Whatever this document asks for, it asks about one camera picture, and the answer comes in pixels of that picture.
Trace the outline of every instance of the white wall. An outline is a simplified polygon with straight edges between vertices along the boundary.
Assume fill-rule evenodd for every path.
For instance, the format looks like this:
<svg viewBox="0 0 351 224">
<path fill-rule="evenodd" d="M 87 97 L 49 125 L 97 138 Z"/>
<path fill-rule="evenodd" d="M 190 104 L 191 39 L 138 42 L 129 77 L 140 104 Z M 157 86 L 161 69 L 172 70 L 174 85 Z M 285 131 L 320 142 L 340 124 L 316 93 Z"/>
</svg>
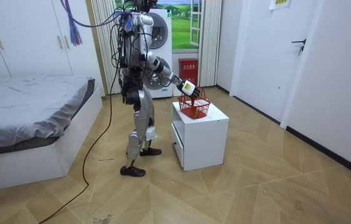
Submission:
<svg viewBox="0 0 351 224">
<path fill-rule="evenodd" d="M 242 0 L 222 2 L 217 84 L 230 91 Z"/>
<path fill-rule="evenodd" d="M 287 125 L 351 162 L 351 1 L 321 4 Z"/>
</svg>

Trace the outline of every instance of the cabinet drawer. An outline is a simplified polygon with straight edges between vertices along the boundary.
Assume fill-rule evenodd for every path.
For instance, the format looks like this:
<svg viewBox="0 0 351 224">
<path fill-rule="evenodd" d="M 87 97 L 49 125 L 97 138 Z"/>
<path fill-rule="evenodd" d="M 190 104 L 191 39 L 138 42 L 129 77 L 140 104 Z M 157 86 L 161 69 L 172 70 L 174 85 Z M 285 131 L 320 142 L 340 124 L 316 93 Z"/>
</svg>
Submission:
<svg viewBox="0 0 351 224">
<path fill-rule="evenodd" d="M 173 145 L 175 151 L 177 152 L 178 160 L 180 160 L 181 167 L 184 167 L 184 147 L 182 145 L 180 137 L 178 136 L 176 128 L 174 127 L 174 124 L 171 124 L 171 128 Z"/>
</svg>

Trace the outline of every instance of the washing machine door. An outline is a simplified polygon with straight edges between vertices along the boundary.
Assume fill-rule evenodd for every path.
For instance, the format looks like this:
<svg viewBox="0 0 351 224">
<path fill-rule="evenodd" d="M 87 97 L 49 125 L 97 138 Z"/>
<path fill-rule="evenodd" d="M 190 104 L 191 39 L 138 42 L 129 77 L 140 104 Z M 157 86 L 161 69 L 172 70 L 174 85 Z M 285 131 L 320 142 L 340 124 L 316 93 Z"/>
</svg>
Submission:
<svg viewBox="0 0 351 224">
<path fill-rule="evenodd" d="M 164 19 L 156 13 L 149 12 L 147 15 L 153 19 L 152 44 L 151 49 L 158 49 L 166 43 L 168 30 Z"/>
<path fill-rule="evenodd" d="M 163 63 L 165 67 L 170 68 L 169 64 L 163 58 L 157 57 L 157 59 Z M 168 79 L 165 79 L 162 75 L 159 75 L 150 69 L 146 69 L 143 83 L 148 89 L 151 90 L 158 90 L 163 86 L 170 85 L 170 81 Z"/>
</svg>

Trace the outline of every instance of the curtain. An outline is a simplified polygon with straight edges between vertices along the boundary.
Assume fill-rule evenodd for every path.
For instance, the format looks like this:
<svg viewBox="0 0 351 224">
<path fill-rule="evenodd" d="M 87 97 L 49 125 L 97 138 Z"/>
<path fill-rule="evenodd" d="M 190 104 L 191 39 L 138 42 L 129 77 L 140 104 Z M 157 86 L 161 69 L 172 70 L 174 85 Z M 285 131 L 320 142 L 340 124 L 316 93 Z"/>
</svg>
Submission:
<svg viewBox="0 0 351 224">
<path fill-rule="evenodd" d="M 115 0 L 91 0 L 95 24 L 100 24 L 105 21 L 115 11 Z M 111 27 L 113 23 L 100 26 L 96 29 L 98 36 L 99 48 L 101 50 L 101 57 L 103 68 L 105 72 L 106 83 L 108 85 L 108 92 L 110 91 L 113 79 L 115 78 L 116 69 L 112 66 L 111 61 L 111 45 L 113 51 L 117 51 L 116 43 L 116 29 L 112 31 L 112 42 L 110 41 Z M 116 77 L 115 84 L 113 85 L 112 93 L 120 93 L 120 85 Z"/>
<path fill-rule="evenodd" d="M 202 5 L 198 79 L 199 86 L 213 86 L 217 81 L 222 0 L 203 0 Z"/>
</svg>

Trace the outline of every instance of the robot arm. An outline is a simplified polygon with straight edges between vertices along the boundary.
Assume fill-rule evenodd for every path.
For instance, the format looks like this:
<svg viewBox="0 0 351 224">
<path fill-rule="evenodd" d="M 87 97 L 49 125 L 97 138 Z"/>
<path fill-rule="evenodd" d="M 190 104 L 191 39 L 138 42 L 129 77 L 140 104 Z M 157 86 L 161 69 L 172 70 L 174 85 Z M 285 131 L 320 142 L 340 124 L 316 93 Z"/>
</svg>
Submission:
<svg viewBox="0 0 351 224">
<path fill-rule="evenodd" d="M 181 92 L 192 98 L 197 98 L 200 95 L 200 91 L 195 85 L 188 80 L 181 80 L 178 75 L 165 67 L 161 60 L 150 51 L 150 46 L 152 44 L 153 19 L 150 16 L 140 13 L 135 14 L 134 16 L 134 22 L 138 26 L 139 35 L 141 35 L 139 37 L 140 55 L 138 59 L 142 59 L 142 63 L 135 64 L 146 65 L 146 68 L 155 71 L 159 76 L 163 77 L 165 81 L 175 84 Z"/>
<path fill-rule="evenodd" d="M 200 95 L 200 91 L 193 83 L 188 80 L 181 80 L 180 77 L 178 77 L 174 72 L 165 67 L 151 51 L 148 52 L 146 61 L 147 68 L 155 71 L 158 75 L 161 75 L 166 80 L 169 80 L 171 83 L 175 84 L 181 92 L 191 96 L 192 98 L 197 98 Z"/>
</svg>

